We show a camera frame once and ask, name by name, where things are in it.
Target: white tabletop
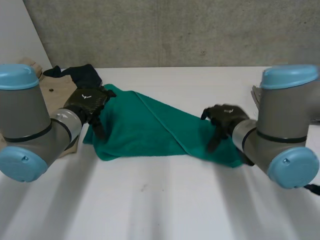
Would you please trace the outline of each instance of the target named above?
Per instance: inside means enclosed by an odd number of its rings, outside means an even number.
[[[250,90],[263,69],[97,71],[105,84],[196,116],[229,103],[257,118]],[[311,126],[307,146],[320,156],[319,138],[320,128]],[[320,197],[281,189],[256,166],[232,169],[186,155],[105,162],[91,145],[80,144],[77,154],[58,159],[35,182],[0,175],[0,239],[319,240]]]

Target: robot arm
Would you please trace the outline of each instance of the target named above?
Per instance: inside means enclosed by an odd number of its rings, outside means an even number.
[[[320,81],[313,65],[275,66],[264,71],[258,120],[249,119],[234,105],[215,105],[204,110],[202,119],[216,125],[208,150],[221,139],[232,137],[244,163],[257,165],[285,189],[305,187],[319,171],[319,160],[306,147],[312,119],[320,117]]]
[[[19,182],[32,182],[79,136],[85,123],[101,138],[100,111],[115,94],[103,87],[76,89],[63,108],[49,116],[34,70],[0,65],[0,131],[7,143],[0,170]]]

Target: black cable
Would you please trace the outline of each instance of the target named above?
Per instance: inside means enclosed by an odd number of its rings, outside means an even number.
[[[320,186],[315,184],[308,184],[304,186],[305,189],[308,189],[310,192],[320,196]]]

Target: black cloth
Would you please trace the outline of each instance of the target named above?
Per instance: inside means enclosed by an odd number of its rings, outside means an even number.
[[[77,88],[97,88],[102,84],[102,80],[96,72],[95,68],[91,64],[83,66],[69,67],[61,72],[59,66],[55,66],[52,69],[48,69],[43,72],[43,75],[52,78],[61,78],[66,75],[70,75],[72,81]]]

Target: white panel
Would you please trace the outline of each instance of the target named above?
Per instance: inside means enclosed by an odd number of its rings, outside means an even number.
[[[22,0],[0,0],[0,64],[28,57],[43,70],[51,63]]]

